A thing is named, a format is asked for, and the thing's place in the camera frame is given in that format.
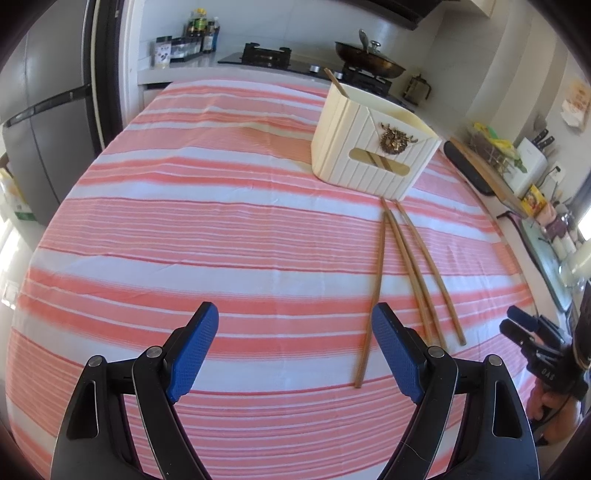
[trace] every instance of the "blue gripper pad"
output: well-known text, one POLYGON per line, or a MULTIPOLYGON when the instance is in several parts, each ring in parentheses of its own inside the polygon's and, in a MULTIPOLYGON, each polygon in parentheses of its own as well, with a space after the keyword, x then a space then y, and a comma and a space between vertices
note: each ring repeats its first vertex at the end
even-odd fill
POLYGON ((213 303, 202 303, 167 354, 167 360, 172 361, 168 366, 170 383, 166 395, 172 403, 178 402, 191 390, 216 336, 218 325, 217 307, 213 303))
POLYGON ((529 332, 538 331, 538 319, 524 312, 519 307, 512 305, 507 309, 507 316, 529 332))
POLYGON ((425 356, 387 303, 378 303, 374 307, 371 323, 398 388, 414 403, 420 403, 425 395, 421 385, 425 356))

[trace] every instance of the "pan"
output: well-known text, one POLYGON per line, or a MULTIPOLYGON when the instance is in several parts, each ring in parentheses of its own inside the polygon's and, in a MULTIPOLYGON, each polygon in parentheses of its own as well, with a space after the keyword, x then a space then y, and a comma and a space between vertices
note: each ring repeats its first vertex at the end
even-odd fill
POLYGON ((345 62, 345 65, 365 70, 376 77, 387 79, 394 79, 402 75, 405 69, 385 55, 382 55, 378 51, 378 47, 380 46, 378 42, 372 41, 372 47, 369 47, 367 35, 363 30, 359 30, 359 36, 363 45, 362 47, 340 41, 335 42, 337 55, 345 62))

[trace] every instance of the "hand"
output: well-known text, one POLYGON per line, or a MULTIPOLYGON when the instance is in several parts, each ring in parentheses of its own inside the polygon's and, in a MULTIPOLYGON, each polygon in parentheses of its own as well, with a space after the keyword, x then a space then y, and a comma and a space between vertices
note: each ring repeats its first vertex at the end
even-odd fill
POLYGON ((527 401, 525 412, 529 419, 541 420, 544 415, 543 407, 560 408, 566 401, 563 409, 554 416, 546 425, 544 438, 548 444, 562 442, 578 428, 581 423, 581 405, 576 398, 569 398, 568 395, 561 395, 555 392, 544 392, 544 387, 538 378, 535 379, 535 386, 531 390, 530 399, 527 401))

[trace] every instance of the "dish rack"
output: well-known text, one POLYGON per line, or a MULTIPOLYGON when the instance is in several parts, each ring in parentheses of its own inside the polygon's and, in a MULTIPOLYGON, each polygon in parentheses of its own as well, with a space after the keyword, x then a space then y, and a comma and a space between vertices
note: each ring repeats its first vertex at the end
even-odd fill
POLYGON ((468 133, 470 134, 468 146, 478 153, 503 178, 508 179, 515 174, 513 161, 490 143, 481 132, 470 129, 468 133))

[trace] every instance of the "metal screw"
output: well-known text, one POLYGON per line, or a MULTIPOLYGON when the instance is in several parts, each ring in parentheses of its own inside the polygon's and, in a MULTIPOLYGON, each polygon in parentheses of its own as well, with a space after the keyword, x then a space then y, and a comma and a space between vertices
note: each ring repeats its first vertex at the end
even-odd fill
POLYGON ((429 355, 433 358, 442 358, 443 355, 445 355, 445 351, 440 346, 430 346, 427 352, 429 352, 429 355))
POLYGON ((500 367, 503 364, 503 360, 501 360, 501 357, 498 355, 489 355, 488 361, 495 367, 500 367))
POLYGON ((148 358, 158 358, 162 355, 162 349, 159 346, 151 346, 146 352, 148 358))
POLYGON ((89 367, 98 367, 103 362, 103 358, 100 355, 91 356, 88 360, 89 367))

